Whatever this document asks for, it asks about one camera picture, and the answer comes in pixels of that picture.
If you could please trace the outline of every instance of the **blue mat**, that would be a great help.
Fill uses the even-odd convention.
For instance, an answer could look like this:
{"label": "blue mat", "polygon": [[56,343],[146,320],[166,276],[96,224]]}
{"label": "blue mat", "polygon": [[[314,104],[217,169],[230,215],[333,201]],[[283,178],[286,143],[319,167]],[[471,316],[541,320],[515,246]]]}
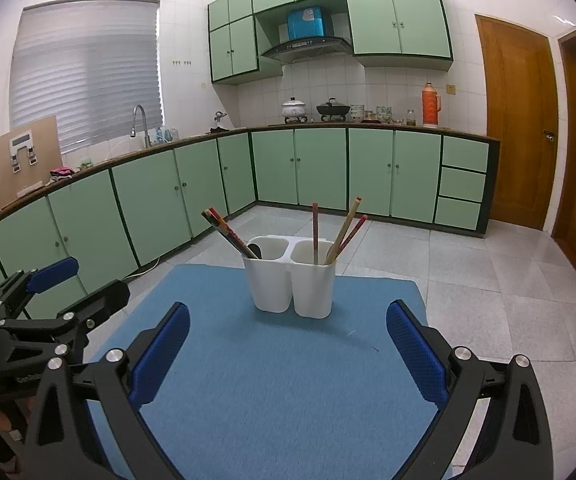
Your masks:
{"label": "blue mat", "polygon": [[[141,413],[187,480],[392,478],[436,413],[386,330],[402,299],[422,324],[414,282],[338,276],[326,319],[255,308],[243,269],[180,265],[100,349],[126,348],[175,301],[187,304],[186,342]],[[132,478],[92,411],[120,475]]]}

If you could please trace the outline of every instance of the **white utensil holder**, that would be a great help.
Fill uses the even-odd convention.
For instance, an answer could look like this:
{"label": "white utensil holder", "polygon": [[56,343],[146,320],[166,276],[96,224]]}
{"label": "white utensil holder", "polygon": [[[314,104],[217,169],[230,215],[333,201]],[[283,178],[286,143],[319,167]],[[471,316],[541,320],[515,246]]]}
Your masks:
{"label": "white utensil holder", "polygon": [[[267,312],[285,312],[294,297],[294,309],[303,317],[322,319],[332,309],[336,263],[313,264],[312,238],[258,236],[250,244],[261,249],[260,260],[243,258],[255,305]],[[319,261],[332,242],[319,239]]]}

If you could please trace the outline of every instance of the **window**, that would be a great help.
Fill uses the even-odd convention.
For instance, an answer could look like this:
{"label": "window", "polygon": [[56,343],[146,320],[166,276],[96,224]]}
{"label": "window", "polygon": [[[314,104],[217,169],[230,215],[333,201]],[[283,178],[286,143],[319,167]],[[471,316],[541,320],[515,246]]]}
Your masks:
{"label": "window", "polygon": [[[141,104],[163,123],[152,0],[69,0],[23,10],[10,69],[10,126],[57,115],[62,153],[130,134]],[[136,125],[143,131],[140,114]]]}

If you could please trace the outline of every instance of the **bottle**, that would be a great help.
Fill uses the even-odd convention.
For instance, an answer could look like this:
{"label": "bottle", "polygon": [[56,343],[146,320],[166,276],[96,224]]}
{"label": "bottle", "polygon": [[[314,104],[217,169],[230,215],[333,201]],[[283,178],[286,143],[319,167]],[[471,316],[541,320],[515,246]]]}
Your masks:
{"label": "bottle", "polygon": [[414,110],[408,110],[405,114],[405,124],[406,126],[417,126],[417,118],[415,117]]}
{"label": "bottle", "polygon": [[441,111],[441,96],[437,94],[432,83],[426,83],[423,87],[421,103],[423,104],[423,126],[437,128]]}

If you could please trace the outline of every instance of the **orange thermos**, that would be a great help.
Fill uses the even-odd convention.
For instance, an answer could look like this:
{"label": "orange thermos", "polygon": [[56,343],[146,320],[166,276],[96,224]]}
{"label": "orange thermos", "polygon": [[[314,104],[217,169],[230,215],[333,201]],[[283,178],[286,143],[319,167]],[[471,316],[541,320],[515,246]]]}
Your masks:
{"label": "orange thermos", "polygon": [[426,83],[421,91],[421,103],[423,104],[423,126],[436,128],[439,125],[439,112],[441,111],[441,96],[432,87],[432,83]]}

